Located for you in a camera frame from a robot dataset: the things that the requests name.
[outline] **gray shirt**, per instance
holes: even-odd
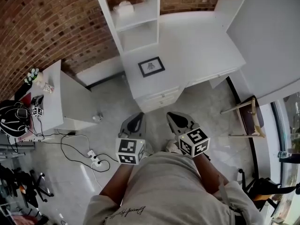
[[[235,181],[225,186],[233,207],[243,211],[247,224],[263,224],[253,202]],[[220,192],[207,193],[190,156],[159,152],[143,159],[130,176],[122,206],[109,197],[90,200],[84,225],[101,224],[234,224],[234,213]]]

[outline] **black bag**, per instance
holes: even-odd
[[[30,112],[22,102],[5,100],[0,103],[0,129],[12,137],[27,133]]]

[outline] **white desk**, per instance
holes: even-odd
[[[60,68],[61,61],[59,60],[43,71],[44,81],[54,87],[52,94],[42,91],[36,85],[32,85],[27,92],[27,94],[31,93],[31,99],[44,95],[44,115],[40,120],[45,135],[53,133],[54,128],[81,130],[96,125],[92,117],[97,114],[97,109],[91,92],[62,72]],[[41,124],[35,117],[33,117],[33,125],[35,131],[41,133]],[[41,139],[42,137],[36,137],[30,133],[26,135],[26,138],[20,138],[19,141]]]
[[[174,103],[183,89],[224,74],[246,62],[213,13],[160,16],[159,43],[124,54],[133,98],[143,112]],[[138,63],[160,57],[165,71],[143,77]]]

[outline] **picture frame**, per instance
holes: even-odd
[[[143,77],[165,71],[165,67],[159,57],[155,57],[138,63]]]

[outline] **wooden chair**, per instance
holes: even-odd
[[[221,111],[221,114],[238,110],[238,116],[241,121],[241,124],[244,125],[245,135],[230,135],[230,137],[263,137],[265,138],[265,134],[262,131],[263,116],[258,105],[256,98],[250,97],[241,104],[225,110]]]

